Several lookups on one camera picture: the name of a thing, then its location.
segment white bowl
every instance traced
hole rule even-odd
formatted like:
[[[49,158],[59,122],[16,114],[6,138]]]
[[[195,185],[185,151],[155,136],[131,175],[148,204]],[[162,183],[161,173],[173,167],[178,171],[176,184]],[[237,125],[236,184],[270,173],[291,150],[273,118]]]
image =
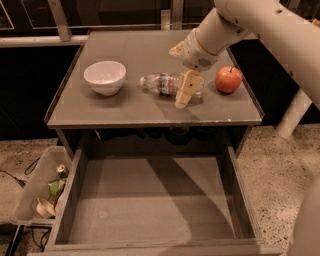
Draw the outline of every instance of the white bowl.
[[[110,96],[121,89],[126,71],[119,62],[102,61],[88,67],[84,71],[84,79],[97,93]]]

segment bottle label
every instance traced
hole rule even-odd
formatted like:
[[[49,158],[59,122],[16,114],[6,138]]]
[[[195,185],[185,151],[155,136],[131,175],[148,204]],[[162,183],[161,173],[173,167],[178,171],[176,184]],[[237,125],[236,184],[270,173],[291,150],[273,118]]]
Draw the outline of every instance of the bottle label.
[[[174,93],[174,75],[161,73],[158,84],[159,95],[172,95]]]

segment cable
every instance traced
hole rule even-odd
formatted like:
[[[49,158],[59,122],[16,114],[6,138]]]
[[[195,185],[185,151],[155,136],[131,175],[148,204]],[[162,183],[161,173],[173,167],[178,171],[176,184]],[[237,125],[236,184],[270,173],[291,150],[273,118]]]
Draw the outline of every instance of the cable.
[[[48,229],[48,231],[47,232],[45,232],[43,235],[42,235],[42,237],[41,237],[41,242],[40,242],[40,244],[41,244],[41,246],[42,246],[42,250],[44,250],[44,248],[46,247],[46,245],[47,245],[47,243],[48,243],[48,238],[47,238],[47,240],[46,240],[46,242],[45,243],[43,243],[43,239],[45,238],[45,236],[47,235],[47,234],[49,234],[51,232],[51,229]]]
[[[25,185],[27,184],[27,182],[26,182],[25,180],[20,180],[20,179],[18,179],[17,177],[14,177],[12,174],[10,174],[10,173],[8,173],[8,172],[6,172],[6,171],[0,170],[0,172],[3,172],[3,173],[5,173],[5,174],[9,175],[11,178],[15,179],[16,182],[17,182],[17,183],[20,185],[20,187],[22,187],[22,188],[24,188]]]
[[[46,245],[47,245],[47,243],[48,243],[48,240],[49,240],[49,239],[47,239],[47,240],[45,241],[45,243],[43,243],[43,239],[44,239],[45,236],[46,236],[47,234],[49,234],[50,232],[51,232],[51,229],[48,229],[48,230],[41,236],[41,238],[40,238],[40,244],[38,244],[37,241],[36,241],[36,239],[34,238],[34,228],[31,228],[32,240],[33,240],[34,244],[35,244],[38,248],[40,248],[42,251],[44,251],[44,249],[45,249],[45,247],[46,247]]]
[[[25,175],[29,175],[33,172],[34,168],[37,166],[36,164],[38,163],[38,161],[40,160],[40,158],[34,160],[23,172]]]
[[[37,243],[36,239],[34,239],[33,228],[31,228],[31,235],[32,235],[32,240],[33,240],[34,244],[42,250],[42,246]]]

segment bottle cap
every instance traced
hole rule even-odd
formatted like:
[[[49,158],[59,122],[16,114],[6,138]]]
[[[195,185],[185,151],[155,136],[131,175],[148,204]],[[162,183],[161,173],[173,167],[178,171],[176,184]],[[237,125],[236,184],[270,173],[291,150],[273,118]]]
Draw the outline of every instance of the bottle cap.
[[[145,86],[146,85],[146,81],[147,81],[147,79],[143,76],[143,77],[141,77],[140,78],[140,85],[141,86]]]

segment black wall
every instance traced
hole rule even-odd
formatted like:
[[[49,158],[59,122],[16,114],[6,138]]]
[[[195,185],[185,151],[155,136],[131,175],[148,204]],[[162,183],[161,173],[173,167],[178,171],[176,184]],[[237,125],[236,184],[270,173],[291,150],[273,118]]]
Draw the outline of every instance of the black wall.
[[[0,139],[56,137],[44,116],[77,50],[0,49]]]
[[[230,47],[260,103],[262,125],[277,125],[299,86],[258,40],[243,40]],[[300,123],[319,123],[320,111],[311,105]]]

